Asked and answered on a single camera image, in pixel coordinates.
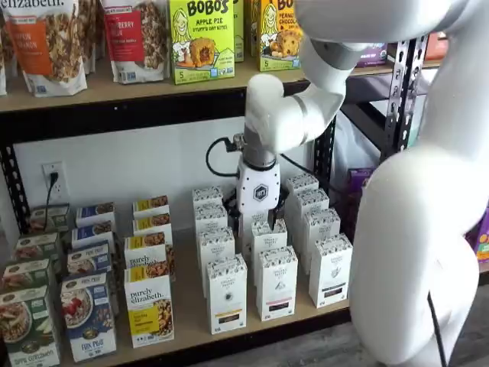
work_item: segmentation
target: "purely elizabeth granola bag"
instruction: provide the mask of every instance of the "purely elizabeth granola bag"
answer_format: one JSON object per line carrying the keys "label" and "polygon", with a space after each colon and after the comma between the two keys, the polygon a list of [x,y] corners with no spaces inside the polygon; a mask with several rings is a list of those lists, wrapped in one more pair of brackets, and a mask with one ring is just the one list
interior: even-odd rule
{"label": "purely elizabeth granola bag", "polygon": [[31,93],[72,96],[86,89],[78,0],[2,0],[0,4]]}
{"label": "purely elizabeth granola bag", "polygon": [[169,76],[167,0],[102,0],[102,5],[114,82]]}

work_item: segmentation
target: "brand logo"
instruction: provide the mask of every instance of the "brand logo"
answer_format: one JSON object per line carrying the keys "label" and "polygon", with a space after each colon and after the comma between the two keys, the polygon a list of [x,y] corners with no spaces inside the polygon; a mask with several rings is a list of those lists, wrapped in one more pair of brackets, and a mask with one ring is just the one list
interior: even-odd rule
{"label": "brand logo", "polygon": [[265,186],[262,183],[258,187],[256,187],[253,191],[253,198],[256,201],[263,201],[267,196],[268,196],[268,186]]}

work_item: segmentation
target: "black cable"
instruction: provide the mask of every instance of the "black cable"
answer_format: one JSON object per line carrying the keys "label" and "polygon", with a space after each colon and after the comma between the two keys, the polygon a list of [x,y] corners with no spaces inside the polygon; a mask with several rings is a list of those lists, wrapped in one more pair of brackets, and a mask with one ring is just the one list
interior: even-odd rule
{"label": "black cable", "polygon": [[46,212],[44,214],[44,226],[43,226],[43,232],[46,232],[46,227],[47,227],[47,208],[49,206],[49,200],[51,198],[51,191],[53,190],[54,184],[56,181],[58,181],[59,174],[57,172],[51,172],[50,173],[50,184],[49,184],[49,189],[47,190],[47,198],[46,198]]}
{"label": "black cable", "polygon": [[443,347],[442,333],[440,332],[440,325],[438,324],[438,317],[436,317],[436,311],[435,306],[433,305],[433,299],[431,298],[431,292],[428,293],[428,305],[429,309],[431,310],[433,326],[435,327],[436,343],[438,344],[438,351],[440,353],[442,367],[448,367],[446,363],[445,348]]}
{"label": "black cable", "polygon": [[315,177],[324,187],[330,189],[331,191],[334,191],[336,192],[337,194],[339,195],[346,195],[346,193],[342,192],[341,190],[338,190],[337,188],[335,188],[334,186],[332,186],[328,180],[326,180],[324,177],[320,177],[318,176],[317,174],[315,174],[314,172],[312,172],[310,169],[308,168],[305,168],[304,166],[301,166],[300,164],[298,164],[297,162],[293,161],[292,159],[290,159],[289,157],[287,157],[285,154],[281,154],[282,158],[285,159],[287,162],[289,162],[290,164],[292,164],[293,166],[296,166],[297,168],[299,168],[300,170],[306,172],[307,174],[310,174],[311,176]]}
{"label": "black cable", "polygon": [[223,141],[225,144],[226,144],[226,151],[236,151],[236,147],[234,144],[231,143],[231,141],[228,139],[228,138],[219,138],[219,139],[216,139],[210,146],[209,148],[207,149],[207,153],[206,153],[206,164],[207,164],[207,168],[209,169],[209,171],[211,171],[214,175],[216,176],[219,176],[219,177],[238,177],[238,174],[235,173],[235,174],[223,174],[222,172],[218,172],[216,170],[214,170],[212,167],[211,167],[211,164],[209,163],[209,155],[211,153],[211,150],[218,144],[220,143],[221,141]]}

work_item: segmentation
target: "white wall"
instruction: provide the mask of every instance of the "white wall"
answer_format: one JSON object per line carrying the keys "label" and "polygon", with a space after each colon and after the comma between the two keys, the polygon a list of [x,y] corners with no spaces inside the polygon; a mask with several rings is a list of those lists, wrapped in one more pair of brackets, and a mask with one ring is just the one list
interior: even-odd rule
{"label": "white wall", "polygon": [[[192,225],[191,189],[213,184],[231,188],[233,179],[207,170],[205,154],[212,141],[232,138],[243,125],[244,118],[194,122],[19,144],[15,152],[31,208],[46,200],[41,164],[63,161],[72,206],[114,200],[121,235],[131,234],[130,203],[161,194],[169,196],[174,228],[184,229]],[[307,146],[288,155],[311,167],[311,153]],[[217,171],[234,172],[237,163],[238,153],[226,154],[223,144],[211,154]],[[283,179],[299,173],[283,159],[280,163]]]}

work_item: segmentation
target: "yellow snack box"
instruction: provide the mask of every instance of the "yellow snack box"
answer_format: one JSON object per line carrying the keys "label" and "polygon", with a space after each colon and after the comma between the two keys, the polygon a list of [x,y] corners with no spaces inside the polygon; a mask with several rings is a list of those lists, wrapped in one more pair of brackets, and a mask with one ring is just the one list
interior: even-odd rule
{"label": "yellow snack box", "polygon": [[232,0],[170,0],[175,84],[235,75]]}
{"label": "yellow snack box", "polygon": [[260,0],[257,39],[260,71],[300,68],[302,36],[293,0]]}

